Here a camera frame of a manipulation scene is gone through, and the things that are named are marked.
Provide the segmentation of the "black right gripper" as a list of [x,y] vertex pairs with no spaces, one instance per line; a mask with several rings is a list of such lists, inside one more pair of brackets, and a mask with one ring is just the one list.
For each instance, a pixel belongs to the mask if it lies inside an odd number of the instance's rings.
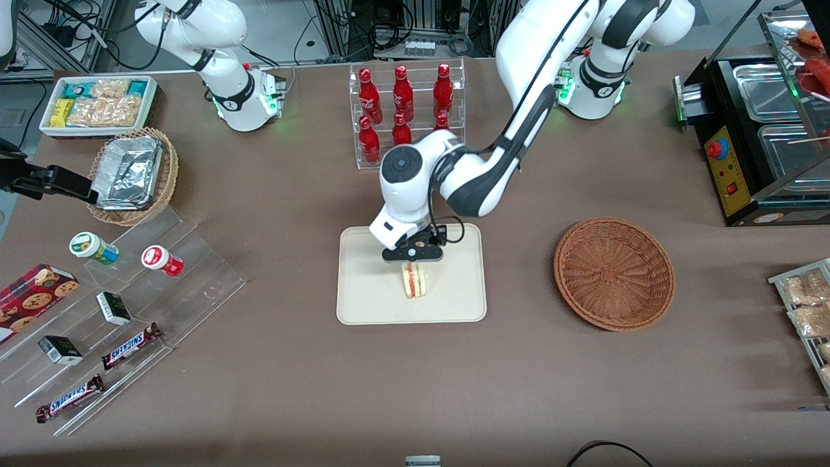
[[38,167],[15,144],[1,139],[1,189],[14,194],[51,194],[91,198],[91,180],[60,166]]

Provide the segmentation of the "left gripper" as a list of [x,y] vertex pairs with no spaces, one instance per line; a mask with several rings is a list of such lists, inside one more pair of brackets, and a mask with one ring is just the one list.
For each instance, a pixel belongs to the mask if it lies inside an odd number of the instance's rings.
[[422,221],[402,222],[382,209],[371,222],[370,233],[383,246],[386,263],[438,262],[448,244],[447,225]]

